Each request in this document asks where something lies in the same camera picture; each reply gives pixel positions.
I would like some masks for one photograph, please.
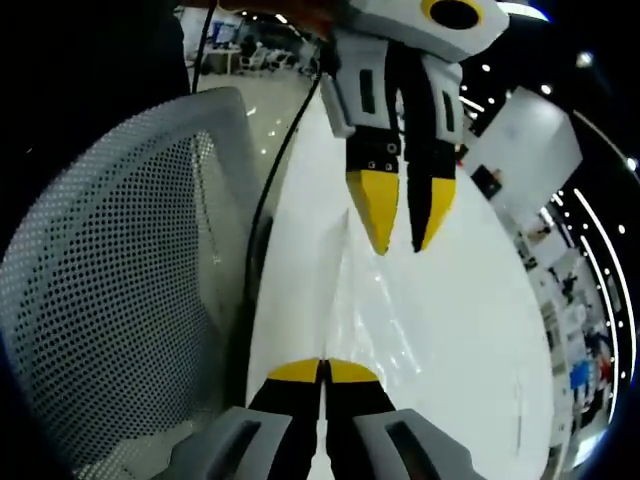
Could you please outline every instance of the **wire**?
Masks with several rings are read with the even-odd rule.
[[[298,128],[298,124],[300,123],[300,120],[302,119],[304,112],[307,110],[307,107],[309,106],[309,103],[313,98],[313,94],[318,88],[318,84],[320,83],[321,78],[322,78],[322,71],[318,71],[316,78],[313,82],[313,85],[311,86],[311,89],[307,94],[307,98],[304,99],[304,102],[302,103],[300,110],[298,110],[298,113],[293,119],[293,122],[291,123],[291,126],[289,127],[289,130],[287,131],[287,134],[285,135],[284,140],[282,141],[282,145],[280,145],[280,150],[278,150],[278,154],[276,155],[276,158],[273,161],[273,165],[271,166],[271,170],[269,171],[269,175],[267,176],[267,181],[265,182],[264,188],[262,189],[260,200],[258,200],[258,205],[256,206],[256,210],[253,214],[253,220],[251,221],[251,230],[249,232],[249,241],[247,242],[247,252],[244,260],[243,297],[245,301],[249,300],[249,295],[250,295],[249,289],[251,286],[250,285],[251,254],[255,248],[256,234],[258,231],[258,222],[260,221],[260,217],[262,216],[262,210],[264,209],[264,204],[267,201],[269,190],[271,189],[273,179],[275,178],[276,173],[278,172],[278,167],[280,167],[280,162],[282,161],[284,152],[287,149],[287,146],[289,145],[289,141],[291,140],[291,137],[293,137],[293,134]]]
[[[218,1],[211,0],[209,11],[207,11],[207,17],[205,18],[204,25],[202,27],[202,33],[200,34],[200,44],[198,45],[196,61],[193,64],[193,81],[191,83],[191,93],[196,93],[198,91],[198,80],[200,80],[200,72],[202,71],[202,57],[204,56],[204,46],[207,43],[207,33],[209,33],[209,26],[211,25],[213,12],[217,6]]]

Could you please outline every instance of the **black cable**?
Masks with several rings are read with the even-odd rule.
[[[311,99],[313,98],[313,94],[318,88],[318,84],[320,83],[320,78],[322,77],[322,72],[318,71],[316,74],[316,78],[307,94],[307,98],[304,99],[300,110],[296,114],[287,134],[282,141],[282,145],[280,145],[280,150],[278,150],[278,154],[276,155],[275,160],[273,161],[273,165],[271,166],[271,170],[269,171],[269,175],[267,176],[267,181],[264,184],[264,188],[262,189],[262,193],[260,195],[260,200],[258,200],[258,205],[256,206],[256,210],[253,214],[253,220],[251,221],[251,231],[249,232],[249,241],[247,242],[247,252],[244,259],[244,289],[243,289],[243,298],[244,301],[249,300],[249,287],[250,287],[250,273],[251,273],[251,254],[255,248],[256,243],[256,234],[258,231],[258,222],[260,221],[260,217],[262,216],[262,210],[264,209],[264,204],[267,201],[267,195],[269,194],[269,190],[271,189],[271,184],[273,183],[273,179],[278,172],[278,167],[280,166],[280,162],[282,161],[282,157],[284,155],[287,146],[289,145],[289,141],[291,137],[298,128],[298,124],[304,115],[304,112],[307,110]]]
[[[193,82],[191,83],[191,93],[198,91],[198,80],[200,80],[200,71],[202,70],[202,57],[204,56],[204,46],[207,43],[207,33],[209,33],[209,26],[211,26],[211,19],[213,18],[213,11],[218,6],[217,0],[211,0],[207,17],[204,20],[204,26],[202,27],[202,33],[200,34],[200,45],[198,45],[198,53],[196,55],[196,61],[193,64]]]

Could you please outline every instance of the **white tabletop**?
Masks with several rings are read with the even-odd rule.
[[[458,169],[452,211],[427,251],[414,254],[401,181],[392,245],[379,257],[344,164],[344,141],[332,137],[316,97],[269,242],[248,399],[281,364],[359,362],[396,408],[417,410],[465,445],[488,480],[537,480],[551,433],[551,362],[536,298],[492,207]],[[314,460],[310,478],[332,478],[328,465]]]

